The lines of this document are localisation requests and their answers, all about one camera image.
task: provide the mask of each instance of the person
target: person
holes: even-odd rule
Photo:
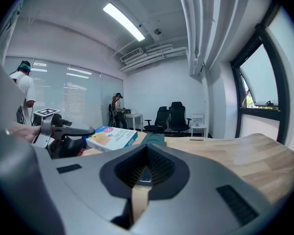
[[[17,122],[26,125],[31,125],[28,109],[33,108],[35,103],[35,86],[34,81],[29,76],[30,69],[30,63],[22,61],[17,70],[10,74],[18,88],[25,94],[25,100],[17,113]]]
[[[123,126],[123,129],[127,129],[127,124],[126,124],[126,121],[125,121],[124,116],[123,116],[124,109],[121,108],[121,106],[120,106],[120,99],[121,98],[123,98],[121,93],[114,94],[113,98],[112,98],[111,105],[115,107],[115,110],[117,112],[117,115],[114,117],[114,119],[116,121],[116,127],[119,128],[120,127],[120,122],[121,122],[122,126]]]

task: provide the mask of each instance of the woman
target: woman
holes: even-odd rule
[[[127,124],[123,116],[123,109],[120,106],[120,99],[123,98],[121,93],[116,93],[113,95],[111,105],[115,107],[117,115],[114,117],[116,121],[116,127],[120,127],[120,121],[122,123],[123,129],[127,129]]]

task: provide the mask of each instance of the tree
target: tree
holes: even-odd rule
[[[247,107],[253,106],[253,99],[250,96],[246,97]]]

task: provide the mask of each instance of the white wall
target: white wall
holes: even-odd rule
[[[185,106],[185,119],[193,113],[204,113],[202,84],[188,75],[186,57],[175,57],[140,68],[124,80],[124,105],[154,124],[161,106],[181,101]]]
[[[8,56],[36,57],[68,63],[123,79],[118,61],[103,45],[63,27],[19,18],[8,48]]]
[[[290,91],[290,121],[285,145],[294,151],[294,24],[281,8],[267,28],[285,67]]]
[[[215,63],[209,72],[210,134],[215,139],[235,138],[237,97],[231,66]]]
[[[215,139],[223,139],[225,134],[225,92],[221,68],[214,64],[208,73],[208,91],[210,103],[209,133]]]
[[[276,140],[279,131],[279,121],[256,117],[251,115],[242,115],[241,137],[253,133],[262,133],[273,140]]]

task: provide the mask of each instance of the teal object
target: teal object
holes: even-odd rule
[[[142,143],[148,144],[157,144],[165,145],[165,135],[164,134],[147,134]]]
[[[31,69],[31,67],[28,66],[27,64],[21,64],[21,65],[19,66],[19,68],[25,68],[25,69],[28,69],[28,70]]]

